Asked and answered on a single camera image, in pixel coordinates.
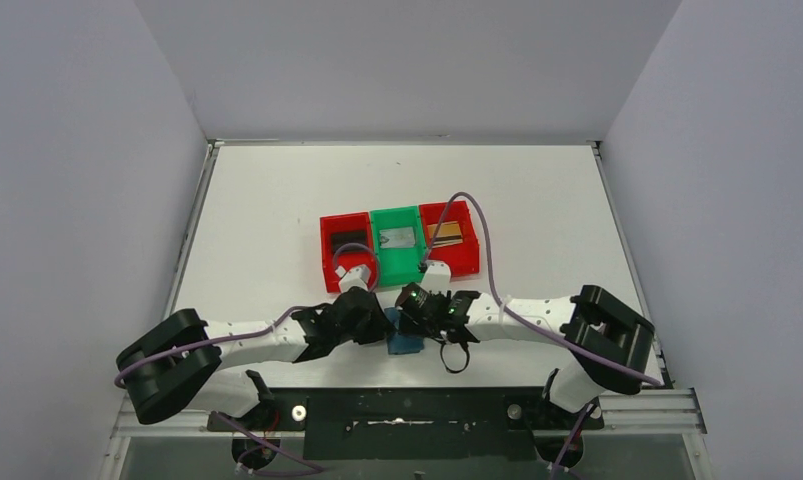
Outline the teal card holder wallet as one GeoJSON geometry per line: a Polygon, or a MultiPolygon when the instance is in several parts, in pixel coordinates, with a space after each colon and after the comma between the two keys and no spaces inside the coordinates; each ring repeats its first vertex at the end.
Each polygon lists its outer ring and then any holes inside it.
{"type": "Polygon", "coordinates": [[[393,326],[393,331],[386,340],[387,353],[389,355],[411,355],[424,350],[422,338],[405,335],[400,332],[400,313],[396,308],[386,308],[384,314],[393,326]]]}

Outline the red plastic bin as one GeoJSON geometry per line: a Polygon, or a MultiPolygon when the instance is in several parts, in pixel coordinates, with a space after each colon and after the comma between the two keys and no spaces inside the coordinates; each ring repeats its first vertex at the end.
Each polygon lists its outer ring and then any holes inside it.
{"type": "Polygon", "coordinates": [[[476,275],[480,272],[480,244],[468,204],[463,200],[454,201],[436,229],[445,206],[445,203],[419,206],[426,246],[430,245],[432,237],[436,238],[428,259],[446,263],[453,278],[476,275]]]}
{"type": "Polygon", "coordinates": [[[323,216],[319,218],[319,228],[321,267],[326,291],[331,294],[340,292],[338,277],[335,273],[338,266],[348,269],[360,264],[366,264],[371,269],[372,275],[369,280],[369,286],[373,287],[377,278],[377,260],[375,258],[373,229],[369,213],[363,211],[323,216]],[[348,230],[365,230],[368,235],[368,245],[347,244],[332,255],[329,242],[330,234],[348,230]]]}

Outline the green plastic bin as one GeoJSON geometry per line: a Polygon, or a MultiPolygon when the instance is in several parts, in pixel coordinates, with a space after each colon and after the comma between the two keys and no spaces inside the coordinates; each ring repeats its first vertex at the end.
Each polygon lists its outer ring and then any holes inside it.
{"type": "Polygon", "coordinates": [[[374,251],[380,263],[379,286],[403,286],[420,282],[420,263],[426,250],[417,206],[369,212],[374,251]]]}

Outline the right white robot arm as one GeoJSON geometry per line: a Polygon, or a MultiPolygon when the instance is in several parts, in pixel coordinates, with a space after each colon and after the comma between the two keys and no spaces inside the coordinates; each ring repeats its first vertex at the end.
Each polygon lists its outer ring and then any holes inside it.
{"type": "Polygon", "coordinates": [[[555,299],[500,299],[479,291],[430,292],[417,283],[396,299],[399,330],[442,345],[511,340],[546,343],[570,352],[553,368],[545,402],[577,414],[605,392],[636,395],[662,379],[648,371],[653,324],[610,292],[585,285],[555,299]]]}

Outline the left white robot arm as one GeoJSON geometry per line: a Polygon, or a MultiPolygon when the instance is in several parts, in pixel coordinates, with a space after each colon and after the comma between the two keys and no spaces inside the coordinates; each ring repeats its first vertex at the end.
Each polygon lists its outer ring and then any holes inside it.
{"type": "Polygon", "coordinates": [[[205,321],[186,308],[118,355],[115,383],[142,425],[185,410],[244,419],[273,398],[253,365],[313,361],[349,342],[381,342],[394,330],[377,296],[360,287],[330,303],[293,306],[273,321],[205,321]]]}

